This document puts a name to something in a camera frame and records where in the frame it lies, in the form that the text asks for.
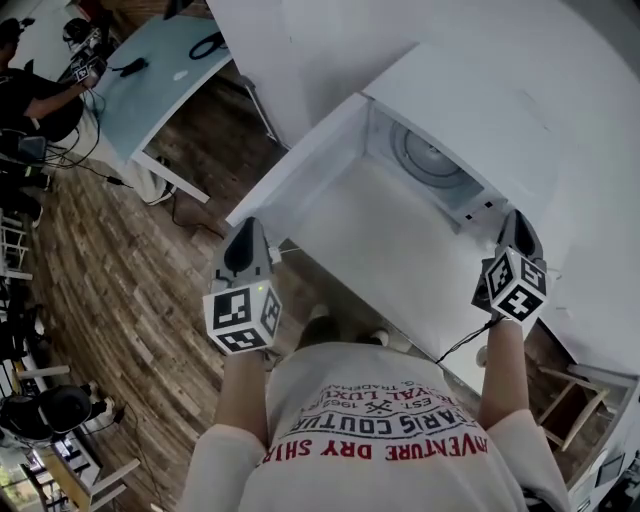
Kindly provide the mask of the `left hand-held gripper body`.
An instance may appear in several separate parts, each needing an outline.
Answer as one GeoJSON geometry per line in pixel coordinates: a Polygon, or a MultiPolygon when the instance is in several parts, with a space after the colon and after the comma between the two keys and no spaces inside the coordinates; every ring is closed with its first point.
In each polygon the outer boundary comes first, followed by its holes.
{"type": "Polygon", "coordinates": [[[203,310],[207,335],[223,354],[274,347],[282,303],[269,279],[241,283],[217,269],[203,310]]]}

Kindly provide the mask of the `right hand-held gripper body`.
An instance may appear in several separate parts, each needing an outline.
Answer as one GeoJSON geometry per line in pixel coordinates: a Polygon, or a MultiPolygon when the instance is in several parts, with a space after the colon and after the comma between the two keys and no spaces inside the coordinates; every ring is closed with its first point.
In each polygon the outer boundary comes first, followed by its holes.
{"type": "Polygon", "coordinates": [[[471,303],[486,312],[524,323],[540,313],[547,302],[545,270],[507,247],[493,259],[482,261],[482,271],[471,303]]]}

